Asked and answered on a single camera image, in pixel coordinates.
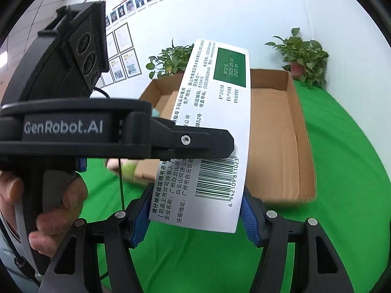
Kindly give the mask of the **person's left hand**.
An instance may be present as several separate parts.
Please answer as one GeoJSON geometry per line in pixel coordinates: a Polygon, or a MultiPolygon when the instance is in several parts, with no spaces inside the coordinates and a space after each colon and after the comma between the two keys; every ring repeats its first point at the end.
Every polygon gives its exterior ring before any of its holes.
{"type": "MultiPolygon", "coordinates": [[[[2,172],[1,213],[15,234],[18,231],[14,207],[21,200],[22,194],[22,180],[11,172],[2,172]]],[[[37,230],[29,234],[32,249],[52,258],[65,234],[81,214],[87,196],[86,184],[78,175],[65,189],[60,207],[37,217],[37,230]]]]}

